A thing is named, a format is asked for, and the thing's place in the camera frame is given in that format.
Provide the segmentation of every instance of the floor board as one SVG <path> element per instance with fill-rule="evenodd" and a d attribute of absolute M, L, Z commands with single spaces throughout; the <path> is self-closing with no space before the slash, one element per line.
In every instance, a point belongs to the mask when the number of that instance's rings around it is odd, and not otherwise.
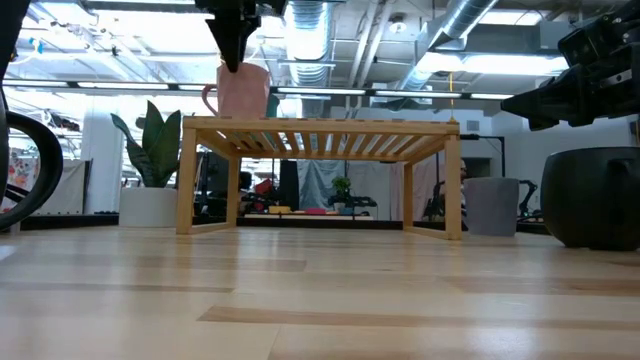
<path fill-rule="evenodd" d="M 638 359 L 638 264 L 531 234 L 29 231 L 0 237 L 0 358 Z"/>

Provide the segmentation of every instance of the plant leaf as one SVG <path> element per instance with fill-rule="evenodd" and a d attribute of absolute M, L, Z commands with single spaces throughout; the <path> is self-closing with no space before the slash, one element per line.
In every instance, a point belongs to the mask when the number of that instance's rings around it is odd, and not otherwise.
<path fill-rule="evenodd" d="M 158 140 L 147 152 L 151 163 L 153 164 L 153 172 L 156 175 L 158 183 L 166 185 L 178 166 L 178 152 L 180 151 L 180 126 L 182 123 L 182 114 L 176 111 L 167 118 L 162 131 L 158 135 Z"/>
<path fill-rule="evenodd" d="M 144 131 L 142 133 L 142 148 L 149 153 L 165 126 L 164 120 L 158 108 L 151 101 L 147 101 L 147 117 L 144 121 Z"/>
<path fill-rule="evenodd" d="M 134 144 L 137 145 L 136 140 L 133 138 L 133 136 L 131 135 L 131 131 L 129 131 L 129 127 L 127 126 L 127 124 L 124 122 L 124 120 L 122 120 L 118 115 L 116 114 L 111 114 L 111 121 L 113 122 L 113 125 L 115 127 L 117 127 L 118 129 L 120 129 L 120 131 L 122 131 L 124 133 L 124 136 L 127 137 L 127 142 L 132 142 Z"/>
<path fill-rule="evenodd" d="M 142 175 L 142 182 L 144 183 L 144 186 L 158 187 L 151 159 L 149 159 L 149 156 L 144 149 L 135 142 L 127 140 L 127 152 L 129 153 L 131 165 L 133 165 L 140 175 Z"/>

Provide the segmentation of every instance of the gray trash can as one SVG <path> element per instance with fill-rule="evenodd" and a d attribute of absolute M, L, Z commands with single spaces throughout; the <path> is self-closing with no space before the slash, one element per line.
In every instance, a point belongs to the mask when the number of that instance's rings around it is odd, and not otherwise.
<path fill-rule="evenodd" d="M 475 178 L 464 181 L 467 216 L 474 235 L 516 234 L 520 183 L 517 179 Z"/>

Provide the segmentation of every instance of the pink mug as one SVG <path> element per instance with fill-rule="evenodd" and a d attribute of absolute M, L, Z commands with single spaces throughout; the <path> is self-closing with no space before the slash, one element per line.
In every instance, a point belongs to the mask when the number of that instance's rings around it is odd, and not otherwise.
<path fill-rule="evenodd" d="M 215 116 L 264 117 L 269 101 L 269 72 L 260 66 L 242 63 L 232 73 L 226 65 L 218 67 L 218 111 L 207 95 L 216 85 L 202 90 L 202 101 Z"/>

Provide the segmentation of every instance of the potted plant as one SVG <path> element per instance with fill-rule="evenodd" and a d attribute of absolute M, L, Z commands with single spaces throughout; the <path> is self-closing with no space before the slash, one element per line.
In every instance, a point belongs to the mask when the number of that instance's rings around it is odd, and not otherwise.
<path fill-rule="evenodd" d="M 140 172 L 144 187 L 122 189 L 120 193 L 120 226 L 174 227 L 176 225 L 177 191 L 166 188 L 178 170 L 180 150 L 180 111 L 162 119 L 158 108 L 147 102 L 142 146 L 131 136 L 127 124 L 111 114 L 113 125 L 127 138 L 131 164 Z"/>
<path fill-rule="evenodd" d="M 338 176 L 331 183 L 336 194 L 329 199 L 329 203 L 333 203 L 335 211 L 342 213 L 347 204 L 351 202 L 351 180 L 345 176 Z"/>

